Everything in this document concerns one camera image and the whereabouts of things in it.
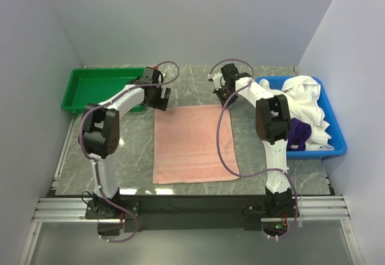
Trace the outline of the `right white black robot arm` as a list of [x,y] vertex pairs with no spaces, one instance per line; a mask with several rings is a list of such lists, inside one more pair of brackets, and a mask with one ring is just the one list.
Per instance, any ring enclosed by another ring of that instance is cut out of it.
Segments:
[[[219,73],[210,71],[208,74],[208,81],[214,84],[213,93],[222,104],[215,134],[217,153],[222,165],[232,175],[246,178],[267,173],[264,205],[257,212],[267,216],[281,216],[295,205],[295,200],[292,198],[295,189],[288,177],[286,157],[291,116],[287,98],[282,94],[274,95],[263,88],[253,79],[253,73],[254,71],[250,74],[241,73],[231,62],[224,65]],[[266,169],[247,175],[232,171],[226,165],[220,150],[223,115],[239,96],[255,108],[256,133],[263,143],[266,156]]]

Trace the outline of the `pink towel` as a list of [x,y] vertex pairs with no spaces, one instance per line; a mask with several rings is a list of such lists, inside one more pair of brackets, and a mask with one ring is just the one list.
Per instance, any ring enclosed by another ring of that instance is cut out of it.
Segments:
[[155,111],[154,184],[238,178],[230,114],[221,105]]

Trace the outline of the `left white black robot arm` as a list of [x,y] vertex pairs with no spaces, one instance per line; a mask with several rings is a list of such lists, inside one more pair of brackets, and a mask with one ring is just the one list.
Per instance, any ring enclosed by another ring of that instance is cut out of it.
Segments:
[[117,94],[84,108],[78,140],[93,171],[94,191],[87,206],[89,211],[106,218],[125,212],[112,158],[119,146],[120,119],[136,105],[165,111],[171,93],[165,85],[175,80],[166,81],[157,65],[145,67],[141,76],[129,81]]

